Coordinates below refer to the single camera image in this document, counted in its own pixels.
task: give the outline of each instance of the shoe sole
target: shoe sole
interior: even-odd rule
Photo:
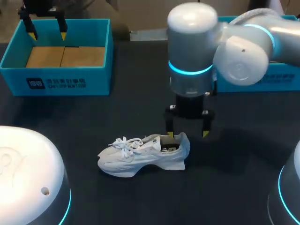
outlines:
[[[145,165],[143,165],[142,167],[139,167],[139,168],[129,169],[129,170],[126,170],[124,172],[108,172],[108,171],[105,171],[103,168],[100,168],[100,169],[103,172],[105,172],[105,173],[107,173],[111,176],[129,178],[129,177],[133,177],[134,175],[136,175],[136,173],[146,165],[149,165],[149,164],[145,164]],[[178,162],[157,163],[157,164],[153,164],[153,165],[157,165],[158,167],[160,167],[164,170],[185,170],[186,169],[183,160],[178,161]]]

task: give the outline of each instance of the blue led ring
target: blue led ring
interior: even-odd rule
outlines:
[[[258,28],[258,29],[264,31],[270,37],[270,39],[272,41],[273,49],[275,49],[275,39],[274,39],[273,35],[270,33],[270,31],[268,31],[264,27],[256,25],[256,24],[245,24],[244,27],[255,27],[255,28]]]
[[[207,67],[206,69],[203,69],[203,70],[200,70],[200,71],[194,71],[194,72],[188,72],[188,71],[184,71],[184,70],[181,70],[181,69],[177,69],[175,66],[173,66],[171,64],[171,62],[169,61],[169,67],[171,68],[171,70],[175,71],[176,73],[179,73],[179,74],[183,74],[183,75],[199,75],[199,74],[203,74],[207,71],[209,71],[209,69],[212,67],[209,66]]]
[[[283,168],[284,167],[282,167],[282,169],[281,169],[281,171],[280,171],[280,174],[279,174],[279,178],[278,178],[278,191],[279,191],[279,196],[280,196],[280,199],[281,199],[281,202],[282,202],[282,204],[283,204],[283,206],[285,207],[285,210],[288,212],[288,214],[293,218],[293,220],[297,223],[297,224],[299,224],[300,225],[300,222],[296,219],[296,217],[294,217],[294,215],[289,211],[289,209],[288,209],[288,207],[286,206],[286,204],[285,204],[285,202],[284,202],[284,200],[283,200],[283,197],[282,197],[282,195],[281,195],[281,190],[280,190],[280,176],[281,176],[281,173],[282,173],[282,171],[283,171]]]
[[[71,190],[70,190],[70,200],[69,200],[69,205],[67,206],[67,211],[66,211],[64,217],[62,218],[61,222],[58,225],[62,225],[62,223],[65,221],[67,214],[69,212],[70,206],[71,206]]]

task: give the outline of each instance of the black table surface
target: black table surface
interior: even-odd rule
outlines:
[[[0,45],[0,57],[7,45]],[[207,99],[216,118],[176,120],[191,152],[185,171],[143,168],[121,179],[99,171],[116,138],[164,134],[174,104],[166,42],[115,45],[108,97],[13,97],[0,78],[0,123],[48,137],[64,160],[74,225],[269,224],[267,196],[300,140],[300,92],[229,93]]]

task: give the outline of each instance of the blue plastic bin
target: blue plastic bin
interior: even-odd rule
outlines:
[[[20,21],[0,63],[0,72],[14,96],[108,95],[113,37],[109,19],[68,19],[63,41],[57,20],[32,20],[37,41]],[[104,47],[102,67],[25,68],[34,46]]]
[[[220,22],[229,23],[236,16],[219,17]],[[298,20],[294,15],[284,15],[283,18]],[[300,68],[284,63],[270,63],[265,76],[260,82],[250,86],[237,86],[227,82],[217,72],[218,92],[253,92],[253,91],[292,91],[300,90]]]

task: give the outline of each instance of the shoelace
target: shoelace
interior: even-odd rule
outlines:
[[[109,146],[113,145],[117,149],[121,149],[123,153],[123,157],[128,158],[129,156],[133,156],[134,153],[139,154],[136,149],[143,145],[143,142],[140,138],[133,138],[127,140],[126,137],[123,137],[123,140],[117,138],[116,141]]]

